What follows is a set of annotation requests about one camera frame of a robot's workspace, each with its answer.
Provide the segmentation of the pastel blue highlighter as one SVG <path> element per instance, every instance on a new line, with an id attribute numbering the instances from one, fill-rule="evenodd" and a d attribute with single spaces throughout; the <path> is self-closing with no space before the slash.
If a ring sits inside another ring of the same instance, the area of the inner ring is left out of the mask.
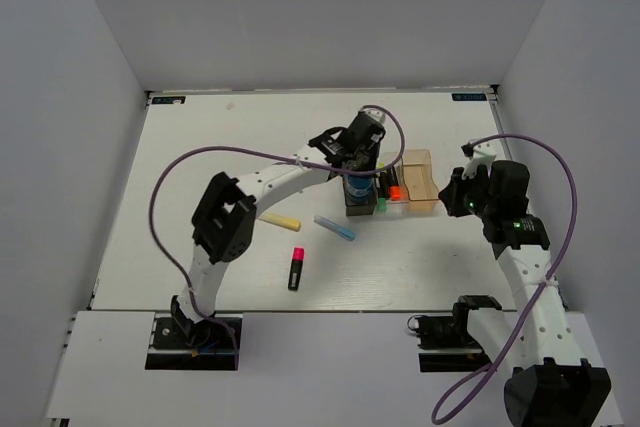
<path id="1" fill-rule="evenodd" d="M 338 224 L 336 222 L 333 222 L 333 221 L 331 221 L 331 220 L 329 220 L 329 219 L 327 219 L 327 218 L 325 218 L 323 216 L 315 215 L 314 216 L 314 222 L 317 225 L 319 225 L 319 226 L 321 226 L 321 227 L 323 227 L 323 228 L 335 233 L 336 235 L 340 236 L 341 238 L 343 238 L 343 239 L 345 239 L 345 240 L 347 240 L 349 242 L 352 242 L 352 241 L 354 241 L 356 239 L 356 234 L 355 234 L 354 231 L 352 231 L 351 229 L 349 229 L 347 227 L 344 227 L 344 226 L 342 226 L 342 225 L 340 225 L 340 224 Z"/>

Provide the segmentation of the pastel yellow highlighter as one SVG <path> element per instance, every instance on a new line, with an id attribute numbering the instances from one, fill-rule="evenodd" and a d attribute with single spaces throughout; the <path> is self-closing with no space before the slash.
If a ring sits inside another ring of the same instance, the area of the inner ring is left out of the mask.
<path id="1" fill-rule="evenodd" d="M 300 220 L 274 213 L 264 213 L 259 217 L 259 220 L 293 232 L 299 232 L 302 226 Z"/>

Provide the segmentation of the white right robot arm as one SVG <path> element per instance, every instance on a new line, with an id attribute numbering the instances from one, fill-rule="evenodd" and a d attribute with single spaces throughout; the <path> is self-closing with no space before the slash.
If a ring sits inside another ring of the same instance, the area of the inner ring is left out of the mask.
<path id="1" fill-rule="evenodd" d="M 525 165 L 497 160 L 455 168 L 439 194 L 450 216 L 482 221 L 519 314 L 510 325 L 494 299 L 463 298 L 452 335 L 466 346 L 479 343 L 491 370 L 503 377 L 512 425 L 591 426 L 611 380 L 605 368 L 591 364 L 569 326 L 546 229 L 528 211 L 529 179 Z"/>

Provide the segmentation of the pink cap black highlighter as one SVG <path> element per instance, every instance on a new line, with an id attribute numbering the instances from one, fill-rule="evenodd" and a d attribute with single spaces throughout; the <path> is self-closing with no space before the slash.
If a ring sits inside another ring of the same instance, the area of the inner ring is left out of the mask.
<path id="1" fill-rule="evenodd" d="M 299 288 L 304 256 L 305 250 L 302 247 L 295 247 L 293 249 L 287 285 L 289 291 L 297 291 Z"/>

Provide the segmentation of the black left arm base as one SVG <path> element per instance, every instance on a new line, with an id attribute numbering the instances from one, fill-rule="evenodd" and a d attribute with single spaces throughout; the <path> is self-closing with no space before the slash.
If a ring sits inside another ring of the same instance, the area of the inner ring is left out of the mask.
<path id="1" fill-rule="evenodd" d="M 171 317 L 154 319 L 145 361 L 147 371 L 235 371 L 238 365 L 224 327 L 205 322 L 204 330 L 190 341 Z"/>

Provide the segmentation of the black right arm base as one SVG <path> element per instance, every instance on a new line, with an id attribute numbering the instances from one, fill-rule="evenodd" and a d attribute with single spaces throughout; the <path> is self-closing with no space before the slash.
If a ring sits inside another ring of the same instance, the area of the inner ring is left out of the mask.
<path id="1" fill-rule="evenodd" d="M 478 342 L 456 331 L 452 316 L 413 315 L 407 330 L 418 340 L 421 373 L 471 373 L 490 363 Z"/>

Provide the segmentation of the orange cap black highlighter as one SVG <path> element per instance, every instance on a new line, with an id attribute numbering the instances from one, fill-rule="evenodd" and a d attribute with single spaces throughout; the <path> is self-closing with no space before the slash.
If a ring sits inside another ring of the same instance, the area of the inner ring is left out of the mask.
<path id="1" fill-rule="evenodd" d="M 400 201 L 402 199 L 402 191 L 399 184 L 396 169 L 391 166 L 387 169 L 387 175 L 389 177 L 389 194 L 392 201 Z"/>

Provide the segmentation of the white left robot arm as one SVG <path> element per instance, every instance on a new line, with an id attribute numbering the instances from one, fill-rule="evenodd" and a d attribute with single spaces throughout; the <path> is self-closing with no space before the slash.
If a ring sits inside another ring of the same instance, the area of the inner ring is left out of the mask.
<path id="1" fill-rule="evenodd" d="M 211 334 L 216 297 L 229 264 L 250 247 L 258 217 L 308 187 L 377 165 L 385 136 L 386 113 L 361 108 L 348 127 L 334 127 L 312 138 L 289 157 L 239 177 L 224 172 L 209 182 L 194 214 L 189 282 L 171 301 L 177 334 L 199 346 Z"/>

